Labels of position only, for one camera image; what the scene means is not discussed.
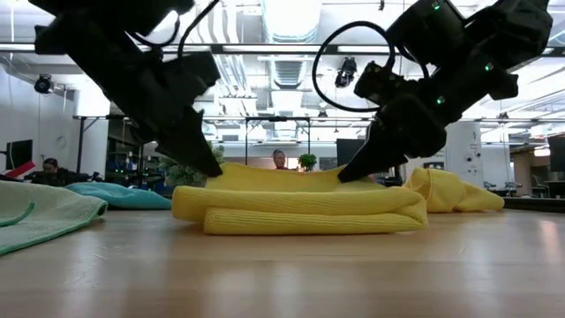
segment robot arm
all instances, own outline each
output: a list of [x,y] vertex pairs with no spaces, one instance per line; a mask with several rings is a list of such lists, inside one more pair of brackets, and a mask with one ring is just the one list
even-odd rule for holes
[[157,151],[208,176],[222,174],[201,131],[202,113],[192,108],[220,78],[211,53],[184,56],[180,50],[177,59],[163,62],[160,45],[144,52],[128,36],[150,34],[171,10],[189,11],[193,0],[30,3],[55,15],[49,26],[35,28],[37,54],[67,54],[132,120],[140,141],[157,140]]
[[[494,100],[518,94],[517,75],[508,69],[538,57],[547,45],[553,19],[548,0],[500,0],[464,19],[449,0],[419,0],[385,31],[370,22],[353,22],[322,44],[313,63],[314,89],[341,110],[375,112],[365,145],[339,178],[352,181],[429,157],[446,143],[445,127],[486,95]],[[337,35],[353,27],[370,27],[388,42],[384,66],[369,63],[355,94],[374,102],[373,109],[352,109],[329,100],[318,88],[321,53]],[[406,80],[393,73],[395,49],[422,67],[424,78]],[[430,76],[427,65],[436,67]]]

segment green plant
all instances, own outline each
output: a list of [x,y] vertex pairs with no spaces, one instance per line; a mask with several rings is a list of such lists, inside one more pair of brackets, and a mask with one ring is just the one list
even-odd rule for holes
[[[214,148],[212,142],[208,142],[215,160],[223,163],[223,147]],[[205,186],[206,176],[191,166],[178,163],[176,160],[163,156],[159,162],[159,169],[166,172],[167,184],[171,186]]]
[[313,154],[303,154],[298,158],[298,164],[306,171],[312,171],[317,162],[316,155]]

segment light green towel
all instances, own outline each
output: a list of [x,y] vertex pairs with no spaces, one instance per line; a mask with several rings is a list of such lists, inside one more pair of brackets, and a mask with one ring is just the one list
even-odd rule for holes
[[0,181],[0,255],[75,231],[107,206],[63,188]]

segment wooden table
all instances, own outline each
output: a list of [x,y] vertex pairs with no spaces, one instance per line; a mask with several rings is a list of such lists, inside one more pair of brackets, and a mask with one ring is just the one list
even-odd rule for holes
[[0,317],[563,317],[565,216],[434,215],[427,231],[211,237],[113,212],[0,258]]

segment yellow towel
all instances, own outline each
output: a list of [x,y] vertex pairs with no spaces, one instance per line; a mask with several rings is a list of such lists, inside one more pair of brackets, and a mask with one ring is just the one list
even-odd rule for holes
[[370,179],[342,184],[341,169],[263,170],[236,163],[206,188],[180,186],[173,216],[203,222],[207,234],[368,234],[414,231],[427,212],[501,209],[504,200],[440,170],[416,169],[402,187]]

